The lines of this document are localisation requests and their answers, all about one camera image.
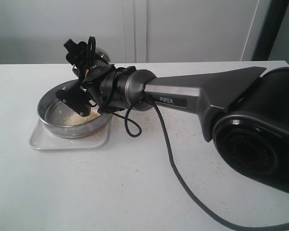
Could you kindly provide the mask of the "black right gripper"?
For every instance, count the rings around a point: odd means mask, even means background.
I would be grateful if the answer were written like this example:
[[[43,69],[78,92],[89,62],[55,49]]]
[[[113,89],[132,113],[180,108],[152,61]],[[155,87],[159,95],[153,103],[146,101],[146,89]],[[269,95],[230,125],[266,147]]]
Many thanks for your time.
[[[87,56],[87,44],[84,41],[75,43],[72,39],[65,42],[67,50],[66,60],[75,66],[84,66]],[[86,90],[79,102],[77,113],[90,112],[90,100],[99,106],[99,113],[115,113],[118,107],[113,105],[118,87],[118,70],[113,64],[106,64],[100,60],[95,67],[86,70],[80,80],[81,86]]]

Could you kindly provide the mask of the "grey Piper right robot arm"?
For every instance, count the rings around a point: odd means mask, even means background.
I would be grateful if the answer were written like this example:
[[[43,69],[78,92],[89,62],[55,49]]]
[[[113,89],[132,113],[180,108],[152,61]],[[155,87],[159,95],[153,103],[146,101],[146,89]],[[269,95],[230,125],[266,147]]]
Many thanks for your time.
[[[157,77],[107,62],[94,37],[64,47],[78,80],[56,96],[78,115],[87,117],[93,107],[114,114],[156,105],[195,114],[205,141],[231,168],[289,193],[289,67]]]

